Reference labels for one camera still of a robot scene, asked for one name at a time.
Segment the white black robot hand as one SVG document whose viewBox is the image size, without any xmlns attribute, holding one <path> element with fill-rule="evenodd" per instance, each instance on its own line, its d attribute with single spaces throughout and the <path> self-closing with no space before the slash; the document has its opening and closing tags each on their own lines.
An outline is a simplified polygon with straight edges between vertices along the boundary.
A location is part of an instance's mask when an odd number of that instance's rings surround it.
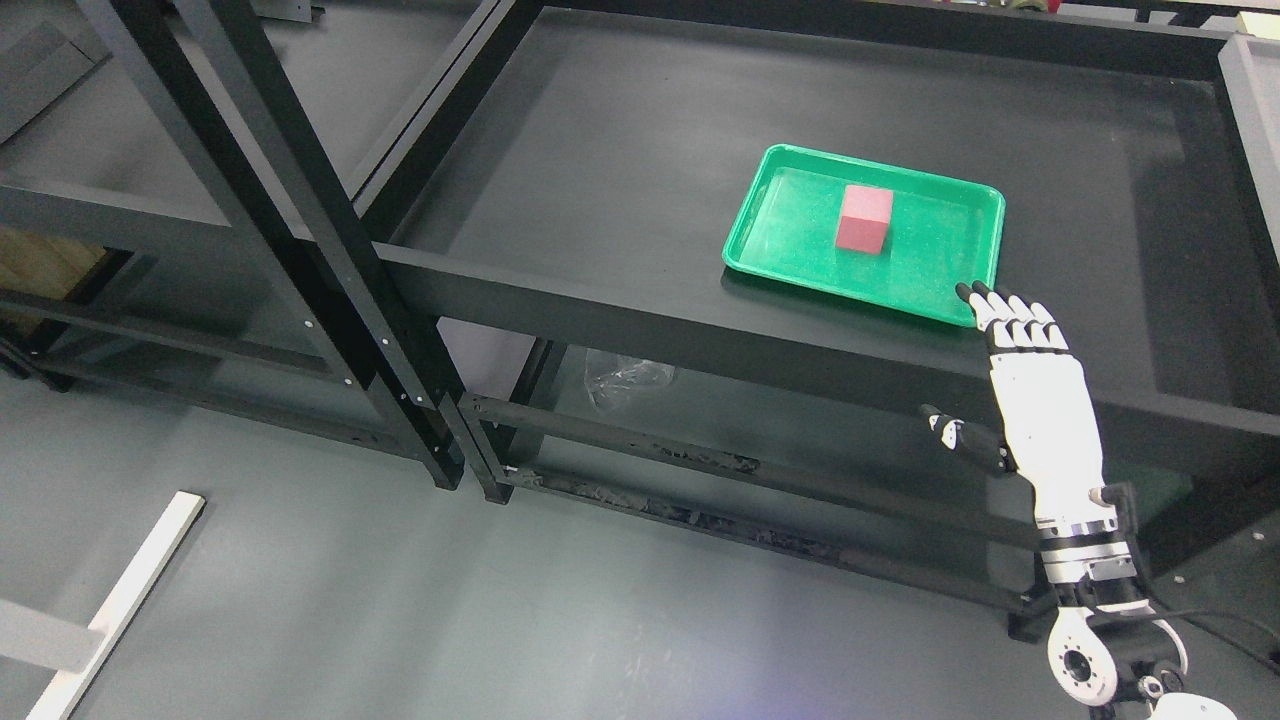
<svg viewBox="0 0 1280 720">
<path fill-rule="evenodd" d="M 1083 365 L 1041 302 L 973 281 L 956 293 L 989 355 L 1000 432 L 923 405 L 931 433 L 982 469 L 1016 474 L 1034 491 L 1034 521 L 1047 537 L 1117 528 L 1102 497 L 1103 455 Z"/>
</svg>

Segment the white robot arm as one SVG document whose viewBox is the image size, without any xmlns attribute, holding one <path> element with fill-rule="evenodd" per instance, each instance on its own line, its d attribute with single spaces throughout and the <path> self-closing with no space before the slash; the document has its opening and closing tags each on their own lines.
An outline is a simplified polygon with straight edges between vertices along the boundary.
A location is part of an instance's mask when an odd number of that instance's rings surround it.
<svg viewBox="0 0 1280 720">
<path fill-rule="evenodd" d="M 1064 524 L 1041 518 L 1039 559 L 1057 602 L 1046 641 L 1050 671 L 1091 719 L 1234 719 L 1192 692 L 1187 644 L 1140 587 L 1115 516 Z"/>
</svg>

